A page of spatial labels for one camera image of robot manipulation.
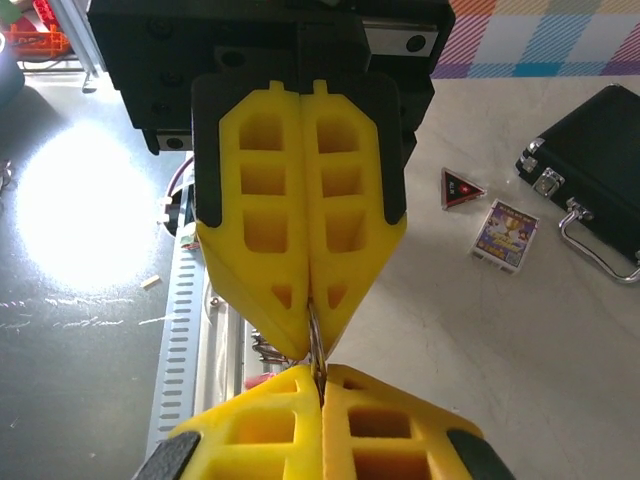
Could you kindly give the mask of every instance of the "silver metal handle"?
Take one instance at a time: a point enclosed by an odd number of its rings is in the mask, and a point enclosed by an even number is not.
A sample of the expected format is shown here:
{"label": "silver metal handle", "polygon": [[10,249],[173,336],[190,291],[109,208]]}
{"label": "silver metal handle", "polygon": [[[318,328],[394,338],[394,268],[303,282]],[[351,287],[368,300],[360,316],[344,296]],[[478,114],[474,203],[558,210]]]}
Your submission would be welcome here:
{"label": "silver metal handle", "polygon": [[631,275],[627,277],[619,275],[597,253],[595,253],[593,250],[586,247],[585,245],[583,245],[582,243],[580,243],[579,241],[577,241],[575,238],[571,237],[567,233],[567,228],[569,227],[569,225],[571,225],[576,220],[588,221],[593,219],[593,214],[583,206],[573,201],[573,199],[569,200],[567,202],[567,205],[569,206],[569,214],[566,217],[564,217],[559,224],[560,235],[562,235],[562,238],[573,248],[580,251],[582,254],[586,255],[591,260],[596,262],[598,266],[602,268],[602,270],[604,270],[607,274],[609,274],[609,276],[613,277],[617,282],[625,283],[625,284],[639,282],[640,268],[638,268],[635,272],[633,272]]}

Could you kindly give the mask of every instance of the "red triangle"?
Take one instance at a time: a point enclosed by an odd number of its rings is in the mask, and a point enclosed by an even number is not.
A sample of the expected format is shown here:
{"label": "red triangle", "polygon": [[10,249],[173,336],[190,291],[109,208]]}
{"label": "red triangle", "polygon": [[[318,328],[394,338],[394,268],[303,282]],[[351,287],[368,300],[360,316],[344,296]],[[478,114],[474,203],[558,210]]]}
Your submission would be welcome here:
{"label": "red triangle", "polygon": [[442,208],[445,210],[461,203],[475,200],[487,191],[478,185],[452,172],[448,168],[442,169]]}

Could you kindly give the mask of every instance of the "screw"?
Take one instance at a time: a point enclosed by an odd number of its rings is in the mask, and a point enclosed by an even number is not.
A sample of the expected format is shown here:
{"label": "screw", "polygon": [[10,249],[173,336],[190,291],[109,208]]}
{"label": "screw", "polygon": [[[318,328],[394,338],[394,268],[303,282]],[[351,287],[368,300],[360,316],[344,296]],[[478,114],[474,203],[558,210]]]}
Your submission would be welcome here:
{"label": "screw", "polygon": [[427,45],[427,39],[423,35],[414,35],[407,41],[407,51],[417,53]]}

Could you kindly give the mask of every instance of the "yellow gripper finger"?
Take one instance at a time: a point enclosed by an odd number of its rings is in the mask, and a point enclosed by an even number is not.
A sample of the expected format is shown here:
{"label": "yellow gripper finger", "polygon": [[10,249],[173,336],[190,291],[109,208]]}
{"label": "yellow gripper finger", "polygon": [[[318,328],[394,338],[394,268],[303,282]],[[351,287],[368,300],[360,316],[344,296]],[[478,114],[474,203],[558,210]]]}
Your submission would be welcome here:
{"label": "yellow gripper finger", "polygon": [[185,432],[200,440],[180,480],[471,480],[450,435],[482,441],[471,422],[342,365],[329,366],[322,410],[297,366],[170,436]]}
{"label": "yellow gripper finger", "polygon": [[406,230],[404,210],[385,217],[376,123],[323,80],[310,95],[271,82],[219,136],[222,222],[197,226],[214,289],[296,360],[311,297],[331,351]]}

